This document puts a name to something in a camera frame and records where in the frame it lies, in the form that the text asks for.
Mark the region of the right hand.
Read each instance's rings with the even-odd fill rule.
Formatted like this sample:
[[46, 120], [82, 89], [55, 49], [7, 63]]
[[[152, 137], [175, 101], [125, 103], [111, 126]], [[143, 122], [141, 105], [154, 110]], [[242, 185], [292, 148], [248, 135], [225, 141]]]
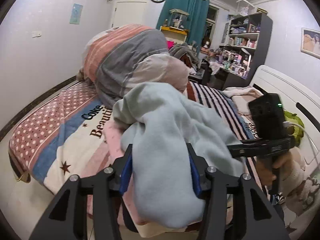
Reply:
[[275, 170], [279, 170], [280, 179], [284, 180], [292, 173], [293, 166], [292, 153], [289, 151], [279, 155], [274, 161], [258, 158], [255, 168], [261, 184], [271, 186], [273, 181], [278, 178], [278, 175], [274, 173]]

